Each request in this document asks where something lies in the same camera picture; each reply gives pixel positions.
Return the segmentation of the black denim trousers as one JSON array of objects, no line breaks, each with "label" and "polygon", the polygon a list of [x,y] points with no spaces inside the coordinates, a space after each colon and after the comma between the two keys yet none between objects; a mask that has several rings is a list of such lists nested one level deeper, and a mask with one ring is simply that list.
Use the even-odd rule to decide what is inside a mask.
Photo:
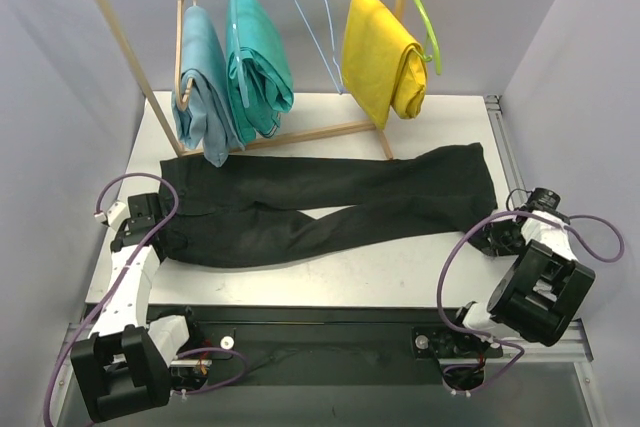
[{"label": "black denim trousers", "polygon": [[405,160],[201,156],[160,164],[167,256],[212,268],[285,264],[376,243],[465,232],[493,213],[481,145]]}]

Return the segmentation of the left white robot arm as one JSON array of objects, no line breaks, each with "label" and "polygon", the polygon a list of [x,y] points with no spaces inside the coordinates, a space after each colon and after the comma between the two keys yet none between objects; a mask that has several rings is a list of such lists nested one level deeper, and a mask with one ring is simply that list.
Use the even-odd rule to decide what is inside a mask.
[{"label": "left white robot arm", "polygon": [[100,304],[88,338],[71,348],[70,360],[90,419],[101,423],[165,406],[173,387],[176,354],[195,356],[202,331],[184,313],[149,322],[153,278],[166,258],[159,234],[165,220],[159,195],[139,194],[116,202],[106,214],[115,231],[110,244],[113,293]]}]

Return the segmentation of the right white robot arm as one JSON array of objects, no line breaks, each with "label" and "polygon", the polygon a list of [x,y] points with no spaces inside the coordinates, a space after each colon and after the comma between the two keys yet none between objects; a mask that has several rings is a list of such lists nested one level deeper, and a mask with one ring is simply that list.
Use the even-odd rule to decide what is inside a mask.
[{"label": "right white robot arm", "polygon": [[446,348],[464,355],[477,346],[479,332],[503,337],[509,329],[524,340],[552,346],[573,320],[595,281],[595,272],[573,253],[557,211],[560,196],[534,189],[520,207],[538,219],[512,217],[493,221],[470,244],[489,257],[513,256],[514,263],[486,302],[471,302],[443,331]]}]

